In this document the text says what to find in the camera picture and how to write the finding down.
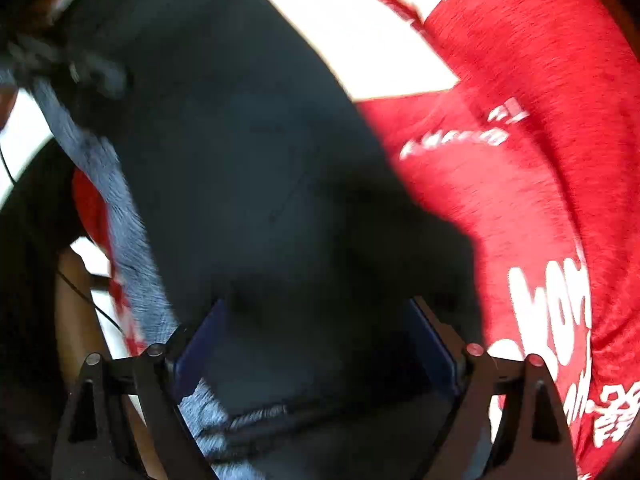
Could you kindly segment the black fleece-lined pants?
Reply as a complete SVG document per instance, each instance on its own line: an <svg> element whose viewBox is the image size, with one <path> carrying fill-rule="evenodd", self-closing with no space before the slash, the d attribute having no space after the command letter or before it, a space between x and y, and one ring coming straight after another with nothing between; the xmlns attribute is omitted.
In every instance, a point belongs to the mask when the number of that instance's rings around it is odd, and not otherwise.
<svg viewBox="0 0 640 480"><path fill-rule="evenodd" d="M415 296L469 339L469 239L424 211L329 69L268 0L1 0L1 84L53 138L1 211L1 441L50 467L66 390L58 258L106 203L143 335L224 311L182 404L227 479L415 479L454 402L428 378Z"/></svg>

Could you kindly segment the red blanket with white characters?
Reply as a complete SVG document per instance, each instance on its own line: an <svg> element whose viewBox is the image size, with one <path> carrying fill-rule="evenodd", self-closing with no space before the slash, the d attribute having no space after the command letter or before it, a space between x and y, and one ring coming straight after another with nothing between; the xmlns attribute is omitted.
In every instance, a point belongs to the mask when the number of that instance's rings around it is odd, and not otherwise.
<svg viewBox="0 0 640 480"><path fill-rule="evenodd" d="M577 477L639 411L639 63L600 0L268 0L409 196L470 241L480 338L546 363Z"/></svg>

